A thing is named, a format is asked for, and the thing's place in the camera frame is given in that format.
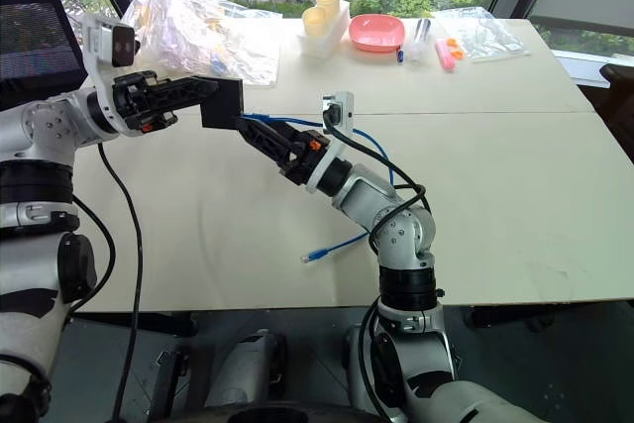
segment white table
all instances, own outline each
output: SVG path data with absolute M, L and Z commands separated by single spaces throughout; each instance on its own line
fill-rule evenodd
M 438 228 L 432 248 L 436 276 L 447 291 L 446 304 L 631 298 L 634 166 L 532 28 L 520 21 L 513 30 L 530 56 L 465 63 L 451 75 L 433 62 L 410 71 L 393 58 L 378 68 L 342 55 L 328 63 L 348 81 L 335 74 L 329 83 L 326 64 L 284 51 L 278 85 L 247 90 L 246 109 L 298 115 L 318 110 L 324 92 L 354 91 L 356 126 L 427 186 Z M 489 68 L 488 74 L 480 67 Z M 293 71 L 302 68 L 313 68 L 314 75 L 300 82 Z M 384 84 L 400 86 L 386 92 L 355 75 L 375 68 Z M 534 87 L 526 87 L 528 70 Z M 430 76 L 440 79 L 428 81 Z M 484 94 L 483 78 L 497 87 Z M 541 91 L 535 91 L 538 84 Z M 536 104 L 542 91 L 552 96 Z M 411 101 L 421 94 L 435 100 Z M 470 96 L 477 99 L 460 99 Z M 441 112 L 452 114 L 430 114 Z M 203 130 L 195 108 L 179 117 L 165 131 L 105 146 L 143 226 L 142 310 L 371 302 L 377 264 L 366 244 L 300 263 L 301 255 L 359 232 L 326 196 L 287 181 L 237 133 Z M 354 151 L 347 157 L 386 173 Z M 95 148 L 79 151 L 74 179 L 77 195 L 107 223 L 117 243 L 111 280 L 86 310 L 129 311 L 136 255 L 125 201 Z M 102 270 L 104 240 L 81 218 Z

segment clear plastic bag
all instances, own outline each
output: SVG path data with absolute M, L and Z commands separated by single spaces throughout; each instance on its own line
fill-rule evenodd
M 242 78 L 273 86 L 279 62 L 281 14 L 227 0 L 133 0 L 122 21 L 141 48 L 135 69 L 159 76 L 188 74 Z
M 481 7 L 442 10 L 432 14 L 450 37 L 455 38 L 468 58 L 475 61 L 528 54 L 524 44 Z

